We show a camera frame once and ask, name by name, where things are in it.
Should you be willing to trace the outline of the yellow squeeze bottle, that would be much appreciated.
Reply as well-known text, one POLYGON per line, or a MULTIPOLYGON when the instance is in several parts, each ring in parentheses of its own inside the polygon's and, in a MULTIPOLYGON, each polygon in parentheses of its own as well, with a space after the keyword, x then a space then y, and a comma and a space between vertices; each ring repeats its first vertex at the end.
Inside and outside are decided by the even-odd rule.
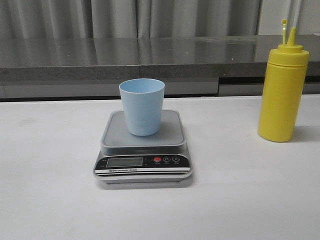
POLYGON ((296 27, 287 36, 288 20, 283 19, 282 44, 269 52, 257 133, 272 142, 292 139, 310 52, 296 44, 296 27))

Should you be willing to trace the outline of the grey curtain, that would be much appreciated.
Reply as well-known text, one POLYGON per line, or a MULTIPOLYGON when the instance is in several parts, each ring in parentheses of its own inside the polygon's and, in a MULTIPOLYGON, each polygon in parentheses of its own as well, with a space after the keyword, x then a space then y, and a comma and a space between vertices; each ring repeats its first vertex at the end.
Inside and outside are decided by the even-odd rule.
POLYGON ((188 38, 320 31, 317 0, 3 0, 2 39, 188 38))

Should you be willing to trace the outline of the grey stone counter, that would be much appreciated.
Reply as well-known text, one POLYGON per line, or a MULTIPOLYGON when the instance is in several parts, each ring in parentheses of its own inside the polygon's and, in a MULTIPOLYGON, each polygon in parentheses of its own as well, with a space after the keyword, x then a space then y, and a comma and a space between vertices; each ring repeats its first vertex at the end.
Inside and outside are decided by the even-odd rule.
POLYGON ((0 42, 0 99, 117 99, 119 84, 150 78, 168 97, 262 94, 279 35, 37 38, 0 42))

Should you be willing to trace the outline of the silver digital kitchen scale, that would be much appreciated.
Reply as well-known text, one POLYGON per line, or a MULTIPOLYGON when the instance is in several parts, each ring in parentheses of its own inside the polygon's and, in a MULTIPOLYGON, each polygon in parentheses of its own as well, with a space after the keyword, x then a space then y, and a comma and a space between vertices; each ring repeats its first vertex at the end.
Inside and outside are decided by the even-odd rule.
POLYGON ((123 111, 111 113, 100 141, 94 176, 107 184, 180 182, 193 166, 181 116, 163 110, 158 132, 131 134, 123 111))

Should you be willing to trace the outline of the light blue cup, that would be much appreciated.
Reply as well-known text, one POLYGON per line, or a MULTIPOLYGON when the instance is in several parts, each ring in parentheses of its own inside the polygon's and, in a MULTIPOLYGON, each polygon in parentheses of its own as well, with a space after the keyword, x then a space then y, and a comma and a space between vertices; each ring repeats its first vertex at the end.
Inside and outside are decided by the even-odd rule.
POLYGON ((122 82, 119 92, 129 132, 150 136, 161 127, 165 83, 137 78, 122 82))

